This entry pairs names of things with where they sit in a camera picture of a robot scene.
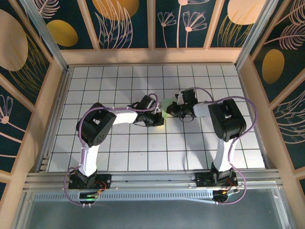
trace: yellow circle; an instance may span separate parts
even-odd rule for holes
[[[124,8],[132,17],[139,8],[139,0],[92,0],[97,11],[103,16],[110,20],[118,21],[126,18],[124,11],[119,10],[118,4],[122,10]]]
[[[285,64],[285,58],[281,51],[270,50],[263,61],[263,79],[267,84],[275,83],[281,76]]]
[[[75,29],[65,21],[53,20],[47,24],[56,43],[71,47],[78,42],[78,36]]]
[[[19,22],[0,10],[0,66],[9,71],[20,70],[28,58],[28,40]]]
[[[228,17],[238,25],[253,24],[260,14],[265,0],[230,0]]]

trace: green object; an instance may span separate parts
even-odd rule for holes
[[[169,114],[166,112],[166,109],[168,106],[170,106],[173,102],[176,102],[176,98],[169,98],[169,99],[163,99],[162,100],[162,117],[165,119]]]

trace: grid board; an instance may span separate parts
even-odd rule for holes
[[[244,96],[234,65],[111,66],[76,67],[73,70],[47,171],[63,172],[80,162],[81,144],[75,127],[95,102],[106,107],[125,107],[155,93],[159,101],[180,90],[201,87],[215,100]],[[198,101],[210,100],[203,91]],[[235,100],[247,122],[252,124],[246,102]],[[99,171],[156,171],[210,169],[217,150],[217,137],[208,117],[181,122],[167,117],[165,125],[141,127],[114,125],[101,144]],[[255,132],[237,144],[233,164],[237,168],[265,168]]]

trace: white grid tile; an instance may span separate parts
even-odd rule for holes
[[[68,166],[78,165],[81,144],[75,134],[76,123],[95,102],[99,101],[106,107],[126,107],[150,93],[157,94],[159,102],[162,102],[164,97],[174,98],[180,90],[194,86],[206,89],[215,99],[244,95],[234,67],[227,65],[75,68],[54,141],[50,171],[66,171]],[[204,91],[197,90],[196,94],[199,102],[211,100]],[[237,106],[249,128],[249,110],[246,102],[240,101]],[[158,127],[114,125],[99,147],[98,170],[210,168],[218,142],[212,121],[209,117],[189,122],[191,120],[185,118],[181,122],[169,116],[165,125]],[[237,168],[264,167],[255,132],[238,142],[233,163]]]

